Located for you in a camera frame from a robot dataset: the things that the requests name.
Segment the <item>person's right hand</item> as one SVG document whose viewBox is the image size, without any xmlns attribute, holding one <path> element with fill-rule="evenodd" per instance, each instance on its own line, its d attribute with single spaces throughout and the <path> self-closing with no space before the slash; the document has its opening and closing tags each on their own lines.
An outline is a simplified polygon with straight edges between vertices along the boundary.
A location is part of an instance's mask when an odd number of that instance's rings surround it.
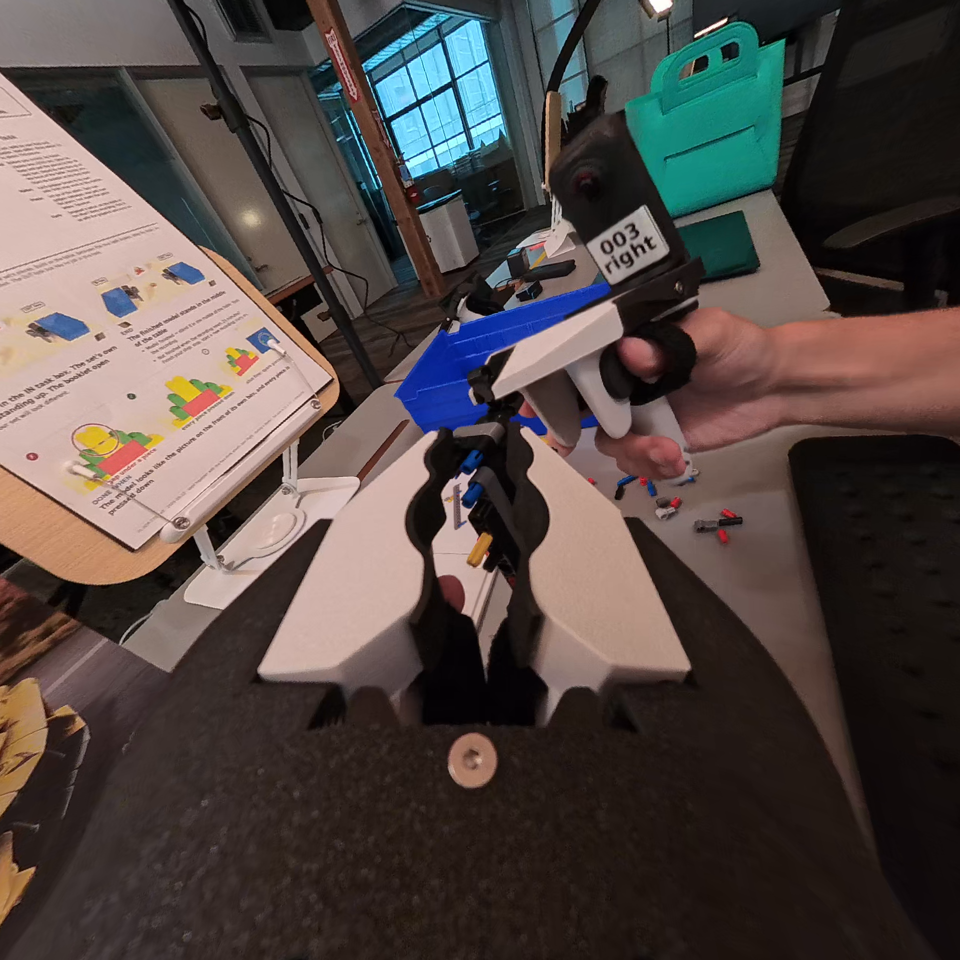
<svg viewBox="0 0 960 960">
<path fill-rule="evenodd" d="M 749 440 L 781 423 L 773 330 L 718 308 L 693 311 L 678 327 L 697 352 L 690 380 L 669 397 L 690 454 Z M 672 438 L 635 433 L 612 438 L 597 429 L 594 443 L 624 474 L 667 479 L 686 468 L 681 446 Z"/>
</svg>

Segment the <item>lego instruction booklet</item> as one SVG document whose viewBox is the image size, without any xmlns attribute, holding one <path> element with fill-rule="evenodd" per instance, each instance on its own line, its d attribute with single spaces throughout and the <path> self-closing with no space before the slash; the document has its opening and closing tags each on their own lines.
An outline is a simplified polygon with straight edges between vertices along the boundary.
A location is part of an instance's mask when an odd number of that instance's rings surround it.
<svg viewBox="0 0 960 960">
<path fill-rule="evenodd" d="M 478 635 L 479 648 L 484 666 L 487 665 L 495 627 L 488 629 L 484 623 L 487 610 L 497 583 L 497 573 L 488 571 L 482 564 L 471 566 L 469 555 L 479 538 L 471 523 L 473 508 L 462 505 L 462 494 L 467 491 L 470 476 L 461 475 L 448 481 L 442 490 L 442 505 L 446 520 L 433 540 L 432 549 L 438 575 L 452 575 L 462 584 L 464 605 L 462 612 L 471 617 Z"/>
</svg>

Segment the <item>black mesh office chair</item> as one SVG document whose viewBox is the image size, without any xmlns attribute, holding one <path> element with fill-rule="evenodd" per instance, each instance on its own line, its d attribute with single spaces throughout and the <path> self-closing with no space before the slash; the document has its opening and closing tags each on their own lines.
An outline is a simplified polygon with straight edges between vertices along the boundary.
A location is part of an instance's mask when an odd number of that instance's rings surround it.
<svg viewBox="0 0 960 960">
<path fill-rule="evenodd" d="M 958 306 L 957 1 L 843 3 L 780 202 L 816 271 Z"/>
</svg>

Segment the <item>wooden board desk stand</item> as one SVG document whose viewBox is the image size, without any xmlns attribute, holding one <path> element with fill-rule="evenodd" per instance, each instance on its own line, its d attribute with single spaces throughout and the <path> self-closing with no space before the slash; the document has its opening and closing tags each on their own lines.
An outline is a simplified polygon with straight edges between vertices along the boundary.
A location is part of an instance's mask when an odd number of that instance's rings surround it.
<svg viewBox="0 0 960 960">
<path fill-rule="evenodd" d="M 599 1 L 584 3 L 558 51 L 546 85 L 541 140 L 543 186 L 550 200 L 551 222 L 543 242 L 545 259 L 556 258 L 560 253 L 572 248 L 569 237 L 573 233 L 573 227 L 564 218 L 560 202 L 554 196 L 550 186 L 549 177 L 552 166 L 558 160 L 561 149 L 605 112 L 609 82 L 602 75 L 597 74 L 589 78 L 582 103 L 575 107 L 571 113 L 565 112 L 560 91 L 561 83 L 575 49 L 584 38 L 584 34 L 600 4 Z"/>
</svg>

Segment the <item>pile of lego pins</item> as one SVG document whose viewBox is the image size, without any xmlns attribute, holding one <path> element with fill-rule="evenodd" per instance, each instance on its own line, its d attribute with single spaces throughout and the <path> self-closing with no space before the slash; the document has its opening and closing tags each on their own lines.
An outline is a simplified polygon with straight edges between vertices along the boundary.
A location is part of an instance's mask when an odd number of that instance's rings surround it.
<svg viewBox="0 0 960 960">
<path fill-rule="evenodd" d="M 679 495 L 661 495 L 655 482 L 647 476 L 626 474 L 618 478 L 613 486 L 613 500 L 621 502 L 631 488 L 643 489 L 651 499 L 654 516 L 659 522 L 669 522 L 676 519 L 684 507 L 684 499 Z M 731 529 L 744 524 L 742 515 L 730 509 L 722 509 L 718 515 L 711 518 L 696 518 L 692 521 L 692 529 L 698 534 L 711 534 L 724 545 L 729 542 Z"/>
</svg>

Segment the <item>black metal bar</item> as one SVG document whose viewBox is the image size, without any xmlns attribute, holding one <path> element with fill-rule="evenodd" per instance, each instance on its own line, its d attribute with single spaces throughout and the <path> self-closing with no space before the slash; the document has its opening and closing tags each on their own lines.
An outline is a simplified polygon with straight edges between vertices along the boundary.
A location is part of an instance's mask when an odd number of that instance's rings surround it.
<svg viewBox="0 0 960 960">
<path fill-rule="evenodd" d="M 243 147 L 254 171 L 264 186 L 270 201 L 279 215 L 287 233 L 294 242 L 312 280 L 319 293 L 326 301 L 331 318 L 340 332 L 343 341 L 356 360 L 367 383 L 373 389 L 384 385 L 369 354 L 361 342 L 353 321 L 345 306 L 335 292 L 329 277 L 325 274 L 324 266 L 318 258 L 316 250 L 308 239 L 298 214 L 284 193 L 282 185 L 275 175 L 267 154 L 261 148 L 253 126 L 241 102 L 234 95 L 226 75 L 217 64 L 209 43 L 201 30 L 202 21 L 196 16 L 185 1 L 169 1 L 168 5 L 176 22 L 184 34 L 198 64 L 208 80 L 211 91 L 221 109 L 225 125 L 234 134 Z"/>
</svg>

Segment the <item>dark green folder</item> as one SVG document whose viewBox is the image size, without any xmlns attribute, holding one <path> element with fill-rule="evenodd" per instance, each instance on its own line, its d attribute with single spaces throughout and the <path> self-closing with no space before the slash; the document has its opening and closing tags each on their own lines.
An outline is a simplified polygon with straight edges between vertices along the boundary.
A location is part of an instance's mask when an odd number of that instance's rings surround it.
<svg viewBox="0 0 960 960">
<path fill-rule="evenodd" d="M 678 227 L 690 258 L 702 260 L 702 283 L 722 282 L 756 273 L 761 259 L 741 209 Z"/>
</svg>

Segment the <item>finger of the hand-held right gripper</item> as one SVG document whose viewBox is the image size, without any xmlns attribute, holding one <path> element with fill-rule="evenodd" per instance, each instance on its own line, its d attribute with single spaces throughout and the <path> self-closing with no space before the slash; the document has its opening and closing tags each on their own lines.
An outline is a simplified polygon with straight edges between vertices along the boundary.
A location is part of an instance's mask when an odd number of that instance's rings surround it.
<svg viewBox="0 0 960 960">
<path fill-rule="evenodd" d="M 470 400 L 491 406 L 518 394 L 533 409 L 628 409 L 624 333 L 616 301 L 594 301 L 489 354 L 467 376 Z"/>
<path fill-rule="evenodd" d="M 528 384 L 525 401 L 545 425 L 552 447 L 576 448 L 582 434 L 582 398 L 564 367 Z"/>
</svg>

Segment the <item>white black headset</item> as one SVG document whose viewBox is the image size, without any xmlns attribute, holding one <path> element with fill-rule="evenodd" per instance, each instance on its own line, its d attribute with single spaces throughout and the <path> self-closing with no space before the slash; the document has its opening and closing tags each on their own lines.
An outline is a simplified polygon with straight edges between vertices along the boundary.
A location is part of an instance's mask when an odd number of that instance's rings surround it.
<svg viewBox="0 0 960 960">
<path fill-rule="evenodd" d="M 515 285 L 510 280 L 491 286 L 474 271 L 438 301 L 443 314 L 439 329 L 451 332 L 456 325 L 499 313 L 514 294 Z"/>
</svg>

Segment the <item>black dotted floor mat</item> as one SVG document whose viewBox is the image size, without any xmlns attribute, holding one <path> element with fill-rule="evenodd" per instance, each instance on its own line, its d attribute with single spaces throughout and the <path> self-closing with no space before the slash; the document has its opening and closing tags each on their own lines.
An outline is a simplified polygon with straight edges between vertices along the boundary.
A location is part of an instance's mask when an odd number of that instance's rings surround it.
<svg viewBox="0 0 960 960">
<path fill-rule="evenodd" d="M 883 873 L 958 958 L 958 445 L 806 438 L 788 463 Z"/>
</svg>

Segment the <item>blue plastic bin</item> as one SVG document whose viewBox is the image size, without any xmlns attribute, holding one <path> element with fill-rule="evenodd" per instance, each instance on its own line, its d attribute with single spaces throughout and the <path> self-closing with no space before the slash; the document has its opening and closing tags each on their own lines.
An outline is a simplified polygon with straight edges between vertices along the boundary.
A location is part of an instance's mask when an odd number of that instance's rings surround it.
<svg viewBox="0 0 960 960">
<path fill-rule="evenodd" d="M 424 433 L 471 426 L 487 412 L 474 404 L 468 376 L 488 358 L 610 294 L 606 283 L 540 297 L 510 310 L 439 331 L 396 389 L 410 420 Z"/>
</svg>

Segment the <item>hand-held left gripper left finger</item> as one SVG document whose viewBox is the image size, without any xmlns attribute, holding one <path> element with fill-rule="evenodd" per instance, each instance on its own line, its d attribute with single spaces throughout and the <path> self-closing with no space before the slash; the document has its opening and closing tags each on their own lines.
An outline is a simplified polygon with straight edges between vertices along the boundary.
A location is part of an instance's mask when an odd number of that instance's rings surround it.
<svg viewBox="0 0 960 960">
<path fill-rule="evenodd" d="M 260 662 L 262 680 L 345 696 L 414 689 L 424 724 L 481 724 L 487 681 L 465 592 L 433 541 L 457 472 L 451 431 L 425 434 L 332 519 Z"/>
</svg>

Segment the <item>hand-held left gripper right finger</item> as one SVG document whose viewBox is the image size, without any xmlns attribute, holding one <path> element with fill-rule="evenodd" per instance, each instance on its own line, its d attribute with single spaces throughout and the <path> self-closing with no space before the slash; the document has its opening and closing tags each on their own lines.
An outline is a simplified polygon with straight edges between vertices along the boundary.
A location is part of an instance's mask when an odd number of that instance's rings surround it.
<svg viewBox="0 0 960 960">
<path fill-rule="evenodd" d="M 570 690 L 682 683 L 690 659 L 624 516 L 531 431 L 510 431 L 518 561 L 491 643 L 491 724 L 546 721 Z"/>
</svg>

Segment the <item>partly built lego chassis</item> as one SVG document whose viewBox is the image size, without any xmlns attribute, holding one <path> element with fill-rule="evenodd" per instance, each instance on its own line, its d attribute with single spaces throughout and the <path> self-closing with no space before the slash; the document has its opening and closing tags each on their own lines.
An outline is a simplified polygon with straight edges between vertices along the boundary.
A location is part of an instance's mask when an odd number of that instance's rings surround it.
<svg viewBox="0 0 960 960">
<path fill-rule="evenodd" d="M 486 571 L 498 570 L 510 586 L 516 580 L 521 552 L 514 522 L 516 485 L 507 469 L 508 426 L 522 402 L 519 393 L 511 393 L 492 402 L 474 425 L 453 432 L 457 475 L 467 479 L 462 508 L 477 536 L 490 539 L 481 565 Z"/>
</svg>

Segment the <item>lego set box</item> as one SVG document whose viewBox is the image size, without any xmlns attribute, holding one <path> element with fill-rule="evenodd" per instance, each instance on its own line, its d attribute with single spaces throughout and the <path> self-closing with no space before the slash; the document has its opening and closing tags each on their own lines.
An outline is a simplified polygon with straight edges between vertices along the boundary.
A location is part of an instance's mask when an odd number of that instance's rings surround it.
<svg viewBox="0 0 960 960">
<path fill-rule="evenodd" d="M 42 911 L 169 673 L 1 581 L 2 958 Z"/>
</svg>

